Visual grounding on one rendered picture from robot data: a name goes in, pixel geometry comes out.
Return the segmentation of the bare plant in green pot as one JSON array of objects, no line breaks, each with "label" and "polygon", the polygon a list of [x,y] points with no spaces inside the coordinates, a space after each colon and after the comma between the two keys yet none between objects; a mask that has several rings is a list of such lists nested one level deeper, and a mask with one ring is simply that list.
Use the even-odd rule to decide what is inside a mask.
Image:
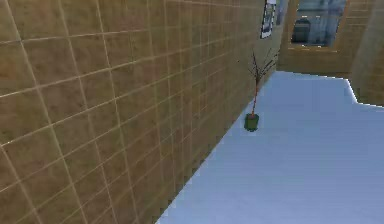
[{"label": "bare plant in green pot", "polygon": [[258,123],[260,116],[255,112],[257,96],[259,91],[259,84],[262,79],[267,75],[269,70],[276,65],[276,58],[279,56],[279,52],[273,53],[272,49],[269,49],[262,60],[262,63],[257,62],[255,52],[251,55],[251,64],[247,68],[248,72],[254,79],[254,93],[252,98],[252,110],[247,113],[244,118],[244,129],[248,132],[255,132],[258,129]]}]

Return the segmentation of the black and white framed picture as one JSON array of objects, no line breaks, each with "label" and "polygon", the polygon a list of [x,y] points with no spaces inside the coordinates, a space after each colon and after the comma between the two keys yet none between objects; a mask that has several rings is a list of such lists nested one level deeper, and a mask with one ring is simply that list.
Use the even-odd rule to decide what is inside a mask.
[{"label": "black and white framed picture", "polygon": [[265,1],[261,34],[260,34],[261,39],[265,39],[272,34],[276,5],[277,5],[277,0]]}]

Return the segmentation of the window with wooden frame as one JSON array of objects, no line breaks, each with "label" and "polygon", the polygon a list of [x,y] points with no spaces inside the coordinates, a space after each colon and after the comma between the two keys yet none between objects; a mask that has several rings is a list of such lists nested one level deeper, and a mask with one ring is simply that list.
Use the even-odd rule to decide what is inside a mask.
[{"label": "window with wooden frame", "polygon": [[334,50],[349,0],[295,0],[290,49]]}]

